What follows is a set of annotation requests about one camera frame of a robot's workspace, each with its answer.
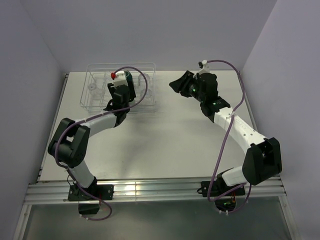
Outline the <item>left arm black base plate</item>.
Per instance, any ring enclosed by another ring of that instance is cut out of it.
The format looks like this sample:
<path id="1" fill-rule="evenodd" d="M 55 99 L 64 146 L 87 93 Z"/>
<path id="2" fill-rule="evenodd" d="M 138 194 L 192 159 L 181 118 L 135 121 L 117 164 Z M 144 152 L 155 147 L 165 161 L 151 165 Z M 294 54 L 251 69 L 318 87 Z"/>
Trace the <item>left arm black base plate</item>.
<path id="1" fill-rule="evenodd" d="M 82 188 L 84 193 L 77 185 L 73 184 L 69 187 L 67 200 L 69 202 L 83 202 L 95 200 L 112 200 L 114 194 L 114 186 L 112 184 L 94 185 L 90 188 Z"/>

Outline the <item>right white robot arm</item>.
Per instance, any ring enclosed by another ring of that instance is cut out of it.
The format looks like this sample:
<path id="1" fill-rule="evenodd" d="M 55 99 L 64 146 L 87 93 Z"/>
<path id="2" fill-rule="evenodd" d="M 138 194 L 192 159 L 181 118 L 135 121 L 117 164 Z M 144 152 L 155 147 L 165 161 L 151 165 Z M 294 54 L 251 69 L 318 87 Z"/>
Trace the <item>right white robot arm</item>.
<path id="1" fill-rule="evenodd" d="M 231 136 L 245 153 L 242 166 L 221 173 L 217 191 L 229 194 L 235 185 L 254 186 L 282 172 L 279 141 L 255 131 L 235 114 L 231 105 L 219 96 L 217 76 L 213 73 L 193 74 L 186 71 L 182 77 L 169 83 L 174 92 L 193 97 L 200 103 L 202 113 Z"/>

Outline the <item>dark teal mug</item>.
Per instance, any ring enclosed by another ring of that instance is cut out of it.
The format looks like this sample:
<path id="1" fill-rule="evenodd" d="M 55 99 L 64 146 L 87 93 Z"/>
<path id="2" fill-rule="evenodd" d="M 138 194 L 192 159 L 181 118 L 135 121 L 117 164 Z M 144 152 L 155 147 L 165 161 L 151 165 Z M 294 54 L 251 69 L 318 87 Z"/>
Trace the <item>dark teal mug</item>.
<path id="1" fill-rule="evenodd" d="M 132 82 L 133 81 L 133 76 L 132 76 L 132 74 L 131 74 L 131 72 L 130 71 L 125 71 L 125 76 L 126 76 L 126 80 L 128 81 L 128 82 Z"/>

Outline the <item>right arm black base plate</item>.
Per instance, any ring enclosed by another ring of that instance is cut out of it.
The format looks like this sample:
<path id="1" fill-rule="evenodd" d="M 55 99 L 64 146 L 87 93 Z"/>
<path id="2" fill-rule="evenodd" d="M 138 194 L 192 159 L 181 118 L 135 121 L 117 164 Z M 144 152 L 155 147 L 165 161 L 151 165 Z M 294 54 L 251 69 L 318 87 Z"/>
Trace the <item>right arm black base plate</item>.
<path id="1" fill-rule="evenodd" d="M 209 189 L 210 181 L 201 181 L 200 188 L 197 190 L 197 193 L 202 195 L 203 197 L 207 197 L 208 189 Z M 239 185 L 234 186 L 227 186 L 222 178 L 215 180 L 213 182 L 213 186 L 211 188 L 210 196 L 211 197 L 218 197 L 221 194 L 231 190 L 232 188 L 238 187 Z M 236 196 L 244 196 L 246 194 L 245 187 L 241 186 L 240 188 L 235 189 L 232 192 L 226 194 L 226 196 L 231 196 L 235 194 Z"/>

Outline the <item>small clear glass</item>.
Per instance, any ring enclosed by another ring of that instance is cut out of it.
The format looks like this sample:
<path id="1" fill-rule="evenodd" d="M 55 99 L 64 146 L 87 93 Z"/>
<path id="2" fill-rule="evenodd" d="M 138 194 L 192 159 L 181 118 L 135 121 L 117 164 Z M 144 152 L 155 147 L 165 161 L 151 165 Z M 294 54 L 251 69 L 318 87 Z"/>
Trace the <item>small clear glass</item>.
<path id="1" fill-rule="evenodd" d="M 99 87 L 96 82 L 90 83 L 87 88 L 93 100 L 98 101 L 104 98 L 105 90 L 102 87 Z"/>

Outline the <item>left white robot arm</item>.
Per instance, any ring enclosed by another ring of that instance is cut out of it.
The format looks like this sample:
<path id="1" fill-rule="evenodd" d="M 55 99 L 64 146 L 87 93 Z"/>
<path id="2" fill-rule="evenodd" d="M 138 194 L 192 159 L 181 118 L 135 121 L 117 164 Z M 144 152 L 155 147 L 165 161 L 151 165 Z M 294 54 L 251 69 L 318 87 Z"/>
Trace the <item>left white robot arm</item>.
<path id="1" fill-rule="evenodd" d="M 130 103 L 135 99 L 136 93 L 132 80 L 117 85 L 107 85 L 111 93 L 111 100 L 104 109 L 104 116 L 89 122 L 74 125 L 66 132 L 58 147 L 58 162 L 66 167 L 81 186 L 79 194 L 86 200 L 96 197 L 98 188 L 97 179 L 90 172 L 85 162 L 85 155 L 89 138 L 106 129 L 119 126 L 127 117 Z"/>

